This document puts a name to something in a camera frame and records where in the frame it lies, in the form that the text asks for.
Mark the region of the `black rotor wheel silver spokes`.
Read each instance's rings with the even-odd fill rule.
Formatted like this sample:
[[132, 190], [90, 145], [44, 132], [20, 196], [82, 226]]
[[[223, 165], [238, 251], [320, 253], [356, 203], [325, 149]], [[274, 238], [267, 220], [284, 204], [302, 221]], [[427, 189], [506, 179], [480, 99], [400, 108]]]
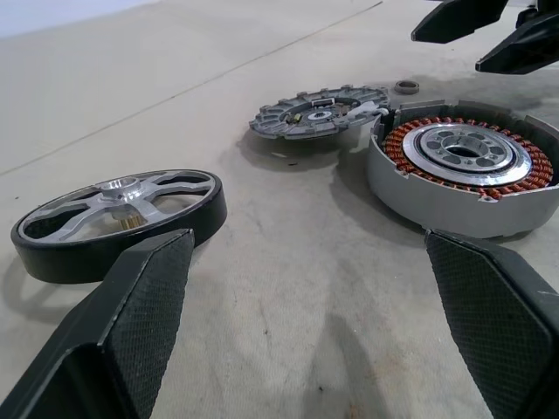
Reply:
[[191, 230], [200, 246], [226, 217], [217, 175], [156, 170], [88, 185], [44, 203], [14, 224], [10, 239], [32, 277], [85, 284], [101, 281], [123, 251], [150, 237]]

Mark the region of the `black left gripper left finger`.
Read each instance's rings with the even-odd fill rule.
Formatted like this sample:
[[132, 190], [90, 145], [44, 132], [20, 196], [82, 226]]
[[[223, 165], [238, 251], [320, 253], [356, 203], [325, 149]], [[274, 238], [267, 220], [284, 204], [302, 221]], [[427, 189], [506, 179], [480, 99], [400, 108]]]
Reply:
[[149, 419], [176, 344], [192, 230], [125, 250], [62, 320], [0, 419]]

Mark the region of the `grey stator housing copper windings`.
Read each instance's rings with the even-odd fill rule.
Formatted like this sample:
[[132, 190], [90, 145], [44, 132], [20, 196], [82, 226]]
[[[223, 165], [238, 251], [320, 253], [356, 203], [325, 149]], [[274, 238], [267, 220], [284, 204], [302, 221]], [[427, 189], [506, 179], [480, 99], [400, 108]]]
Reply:
[[369, 187], [424, 229], [507, 237], [543, 226], [559, 209], [559, 128], [465, 100], [375, 116]]

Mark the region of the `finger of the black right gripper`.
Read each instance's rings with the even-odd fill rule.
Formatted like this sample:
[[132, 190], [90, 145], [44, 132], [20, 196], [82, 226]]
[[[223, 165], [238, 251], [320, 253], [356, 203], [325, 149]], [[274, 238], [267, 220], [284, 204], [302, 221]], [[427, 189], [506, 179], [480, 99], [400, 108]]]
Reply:
[[500, 20], [508, 0], [444, 0], [411, 32], [411, 40], [447, 44]]
[[521, 25], [475, 65], [477, 72], [524, 75], [559, 61], [559, 17]]

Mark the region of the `grey end cover circuit board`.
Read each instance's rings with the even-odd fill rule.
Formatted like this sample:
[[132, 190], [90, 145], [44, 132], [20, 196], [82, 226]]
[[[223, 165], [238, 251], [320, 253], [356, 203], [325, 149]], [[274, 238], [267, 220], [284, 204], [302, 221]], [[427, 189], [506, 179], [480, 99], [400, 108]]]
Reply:
[[263, 138], [305, 141], [365, 125], [389, 110], [386, 88], [344, 85], [297, 93], [291, 99], [263, 106], [249, 127]]

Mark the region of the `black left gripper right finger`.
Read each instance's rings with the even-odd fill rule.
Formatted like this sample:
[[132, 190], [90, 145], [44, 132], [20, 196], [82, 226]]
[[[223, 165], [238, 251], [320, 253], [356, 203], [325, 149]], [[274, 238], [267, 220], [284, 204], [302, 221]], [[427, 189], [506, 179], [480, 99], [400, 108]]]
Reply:
[[518, 253], [429, 230], [452, 338], [493, 419], [559, 419], [559, 292]]

